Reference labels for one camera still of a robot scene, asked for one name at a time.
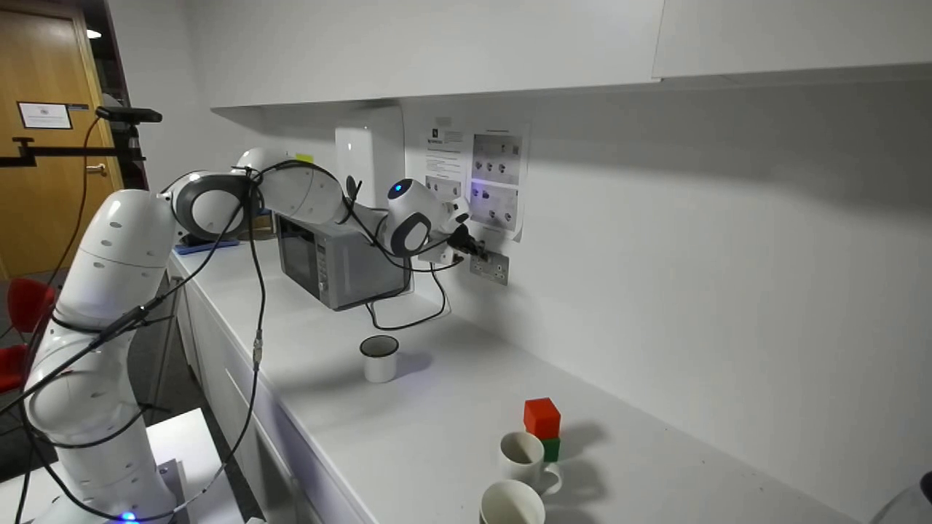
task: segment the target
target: upper cabinet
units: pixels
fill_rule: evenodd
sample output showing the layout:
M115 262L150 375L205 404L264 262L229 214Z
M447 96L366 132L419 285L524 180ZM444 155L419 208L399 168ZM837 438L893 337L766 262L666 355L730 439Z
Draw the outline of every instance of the upper cabinet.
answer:
M932 0L666 0L654 77L932 65Z
M213 107L652 81L664 0L192 0Z

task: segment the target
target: white robotic arm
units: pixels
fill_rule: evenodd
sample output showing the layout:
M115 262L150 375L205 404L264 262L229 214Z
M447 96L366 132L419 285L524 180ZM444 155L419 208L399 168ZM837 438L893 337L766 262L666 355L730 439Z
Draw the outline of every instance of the white robotic arm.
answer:
M454 238L459 231L454 227L459 222L443 216L443 208L419 189L411 180L390 189L393 253L416 253L424 238ZM341 183L328 173L267 150L242 155L226 174L195 173L165 196L122 189L99 208L26 384L36 387L26 398L26 413L51 439L63 484L84 510L60 497L36 521L80 524L109 521L108 516L170 521L176 500L150 458L125 372L130 333L119 334L114 327L157 295L176 225L200 238L218 238L259 202L299 225L326 225L345 214Z

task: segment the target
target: mug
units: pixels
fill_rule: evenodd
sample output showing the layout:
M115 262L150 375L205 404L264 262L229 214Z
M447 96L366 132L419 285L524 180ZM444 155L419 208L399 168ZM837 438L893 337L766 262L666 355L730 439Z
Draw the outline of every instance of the mug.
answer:
M497 481L482 492L481 524L545 524L545 500L518 481Z
M558 465L545 465L545 442L539 438L524 432L504 435L497 455L504 462L504 477L520 481L539 496L552 496L562 489Z

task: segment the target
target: paper sign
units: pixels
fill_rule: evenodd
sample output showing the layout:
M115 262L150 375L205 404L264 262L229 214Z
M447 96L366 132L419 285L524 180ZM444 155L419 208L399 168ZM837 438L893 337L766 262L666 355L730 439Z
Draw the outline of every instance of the paper sign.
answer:
M19 117L26 128L68 128L67 106L19 103Z

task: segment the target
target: red object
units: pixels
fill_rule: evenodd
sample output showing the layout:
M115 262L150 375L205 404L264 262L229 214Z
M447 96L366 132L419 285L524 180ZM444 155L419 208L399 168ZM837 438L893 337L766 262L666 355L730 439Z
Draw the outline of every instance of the red object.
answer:
M527 435L534 435L539 439L555 439L558 438L558 412L549 398L527 398L524 403L524 429Z
M19 337L34 333L51 311L54 297L54 288L34 279L12 279L6 297L12 329L17 329ZM29 379L29 365L31 355L26 343L0 347L0 393L19 390Z

